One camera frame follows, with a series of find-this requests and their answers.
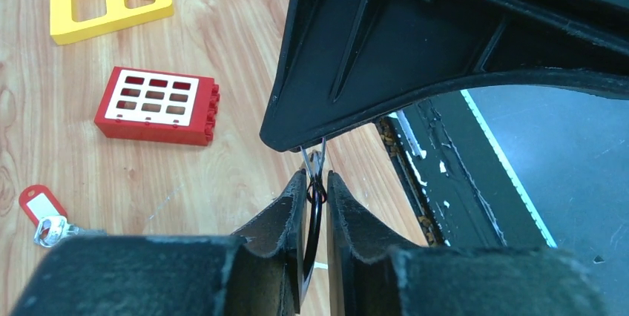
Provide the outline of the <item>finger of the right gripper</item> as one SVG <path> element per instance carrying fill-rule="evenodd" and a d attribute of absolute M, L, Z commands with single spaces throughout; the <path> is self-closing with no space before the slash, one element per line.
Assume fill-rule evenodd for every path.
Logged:
<path fill-rule="evenodd" d="M 628 0 L 289 0 L 260 139 L 297 151 L 498 85 L 627 99 Z"/>

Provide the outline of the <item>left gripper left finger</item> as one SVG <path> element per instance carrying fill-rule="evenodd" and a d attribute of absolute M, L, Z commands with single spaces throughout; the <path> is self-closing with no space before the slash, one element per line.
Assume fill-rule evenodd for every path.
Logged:
<path fill-rule="evenodd" d="M 72 237 L 36 268 L 14 315 L 295 315 L 305 171 L 229 235 Z"/>

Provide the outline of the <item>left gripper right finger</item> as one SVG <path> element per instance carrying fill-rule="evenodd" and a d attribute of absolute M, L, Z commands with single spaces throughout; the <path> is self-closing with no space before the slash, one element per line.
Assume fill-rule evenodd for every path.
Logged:
<path fill-rule="evenodd" d="M 328 175 L 333 315 L 606 315 L 590 275 L 556 248 L 422 247 Z"/>

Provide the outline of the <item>metal keyring with keys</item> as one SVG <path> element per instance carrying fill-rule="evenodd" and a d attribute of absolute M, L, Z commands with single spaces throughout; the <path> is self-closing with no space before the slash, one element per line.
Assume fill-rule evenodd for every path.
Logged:
<path fill-rule="evenodd" d="M 321 140 L 320 151 L 313 150 L 310 154 L 307 154 L 306 149 L 301 148 L 301 152 L 304 158 L 306 172 L 309 176 L 306 198 L 311 204 L 308 237 L 303 259 L 303 283 L 300 292 L 300 302 L 302 303 L 308 291 L 314 270 L 323 215 L 323 204 L 327 201 L 327 193 L 323 186 L 326 138 L 324 137 Z"/>

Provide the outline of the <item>key with red tag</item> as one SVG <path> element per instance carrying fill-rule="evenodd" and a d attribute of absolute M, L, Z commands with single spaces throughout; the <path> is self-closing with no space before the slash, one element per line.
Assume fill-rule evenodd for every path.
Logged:
<path fill-rule="evenodd" d="M 19 205 L 36 226 L 34 243 L 44 248 L 53 248 L 70 237 L 107 234 L 105 230 L 81 228 L 70 223 L 66 210 L 44 185 L 31 185 L 23 190 Z"/>

